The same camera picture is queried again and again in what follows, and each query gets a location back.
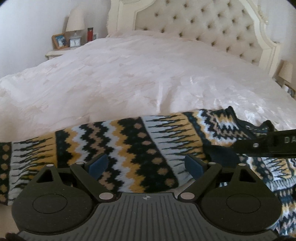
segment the upholstered headboard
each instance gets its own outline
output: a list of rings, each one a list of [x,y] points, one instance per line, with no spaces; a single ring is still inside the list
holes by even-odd
[[[111,0],[108,32],[151,30],[202,41],[272,76],[280,45],[251,0]]]

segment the photo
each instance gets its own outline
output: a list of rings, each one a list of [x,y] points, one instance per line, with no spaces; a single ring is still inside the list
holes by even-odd
[[[68,41],[64,34],[57,34],[52,36],[52,40],[55,44],[55,47],[57,49],[67,48],[68,47]]]
[[[284,84],[282,88],[292,97],[295,98],[295,90],[288,86],[287,84]]]

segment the white lampshade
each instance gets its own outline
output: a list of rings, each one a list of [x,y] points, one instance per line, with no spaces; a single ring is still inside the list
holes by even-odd
[[[284,61],[283,67],[279,72],[279,76],[283,78],[285,81],[291,83],[292,82],[292,73],[293,73],[293,65],[288,62]]]
[[[83,29],[85,29],[83,10],[80,7],[74,8],[70,13],[66,32],[78,31]]]

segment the floor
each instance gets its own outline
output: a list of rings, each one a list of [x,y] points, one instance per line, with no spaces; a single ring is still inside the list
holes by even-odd
[[[8,232],[18,233],[18,229],[11,216],[11,206],[0,204],[0,237],[4,237]]]

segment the patterned blanket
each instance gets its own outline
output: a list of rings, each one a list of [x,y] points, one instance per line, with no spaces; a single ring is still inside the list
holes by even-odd
[[[0,143],[0,203],[12,204],[26,184],[46,164],[69,167],[105,152],[109,166],[99,182],[113,192],[160,192],[192,177],[184,156],[208,162],[203,145],[230,146],[237,139],[274,131],[270,121],[254,126],[239,120],[232,107],[169,116],[145,116],[95,122],[66,128],[22,142]],[[281,235],[296,234],[295,159],[251,158],[240,161],[266,183],[282,202],[277,225]]]

